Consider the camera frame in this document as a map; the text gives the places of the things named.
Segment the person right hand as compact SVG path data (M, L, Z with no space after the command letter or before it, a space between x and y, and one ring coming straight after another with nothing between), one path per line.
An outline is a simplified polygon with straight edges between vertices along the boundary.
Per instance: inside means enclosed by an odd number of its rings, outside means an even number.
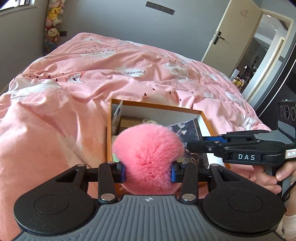
M282 188L278 185L278 182L283 181L290 175L295 175L295 161L285 162L276 172L275 176L267 174L265 169L261 166L254 166L253 168L256 183L274 194L281 192Z

